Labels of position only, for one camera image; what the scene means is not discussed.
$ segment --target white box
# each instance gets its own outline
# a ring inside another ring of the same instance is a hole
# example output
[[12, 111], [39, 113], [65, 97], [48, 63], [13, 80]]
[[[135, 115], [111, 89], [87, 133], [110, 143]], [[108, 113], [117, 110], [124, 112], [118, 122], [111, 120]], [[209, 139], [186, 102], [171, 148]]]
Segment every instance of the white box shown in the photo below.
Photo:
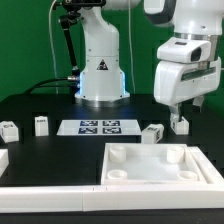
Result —
[[48, 136], [48, 119], [47, 117], [35, 117], [35, 135], [36, 136]]
[[0, 134], [5, 143], [19, 141], [18, 128], [12, 121], [0, 123]]

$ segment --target white block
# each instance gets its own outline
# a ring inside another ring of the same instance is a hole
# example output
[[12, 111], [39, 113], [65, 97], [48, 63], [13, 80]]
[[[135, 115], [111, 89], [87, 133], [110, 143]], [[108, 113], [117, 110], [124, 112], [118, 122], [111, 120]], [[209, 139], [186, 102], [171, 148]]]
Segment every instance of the white block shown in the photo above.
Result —
[[150, 124], [142, 131], [142, 144], [155, 144], [163, 137], [164, 126], [162, 124]]
[[35, 135], [36, 136], [48, 136], [48, 119], [47, 117], [35, 117]]
[[0, 134], [5, 143], [19, 141], [18, 128], [12, 121], [0, 123]]
[[171, 114], [170, 127], [173, 129], [176, 135], [189, 134], [189, 122], [184, 117], [181, 118], [181, 121], [178, 121], [177, 116]]
[[0, 149], [0, 177], [9, 165], [9, 157], [7, 149]]

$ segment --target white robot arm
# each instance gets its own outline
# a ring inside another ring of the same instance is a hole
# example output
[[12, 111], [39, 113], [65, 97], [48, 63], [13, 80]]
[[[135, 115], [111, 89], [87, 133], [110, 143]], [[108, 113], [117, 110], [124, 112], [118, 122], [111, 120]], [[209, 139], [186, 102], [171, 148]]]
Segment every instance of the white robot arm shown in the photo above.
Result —
[[85, 36], [86, 64], [80, 73], [76, 102], [110, 107], [129, 98], [130, 94], [125, 90], [125, 75], [119, 66], [119, 32], [103, 19], [101, 11], [127, 10], [140, 1], [63, 0], [68, 13], [79, 17]]
[[154, 96], [170, 106], [171, 117], [175, 114], [180, 121], [181, 102], [192, 98], [196, 102], [218, 88], [224, 1], [145, 0], [144, 10], [153, 24], [175, 27], [174, 37], [157, 51], [162, 61], [156, 70]]

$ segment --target black cable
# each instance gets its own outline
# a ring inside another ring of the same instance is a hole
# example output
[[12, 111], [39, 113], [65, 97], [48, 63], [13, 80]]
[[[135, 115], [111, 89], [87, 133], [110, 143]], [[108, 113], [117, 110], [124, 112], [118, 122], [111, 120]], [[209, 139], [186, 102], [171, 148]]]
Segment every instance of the black cable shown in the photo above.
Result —
[[51, 83], [51, 82], [58, 82], [58, 81], [65, 81], [65, 80], [68, 80], [68, 78], [67, 77], [62, 77], [62, 78], [48, 79], [48, 80], [45, 80], [45, 81], [38, 82], [37, 84], [35, 84], [31, 88], [27, 89], [24, 92], [24, 94], [30, 94], [34, 89], [39, 88], [43, 84]]

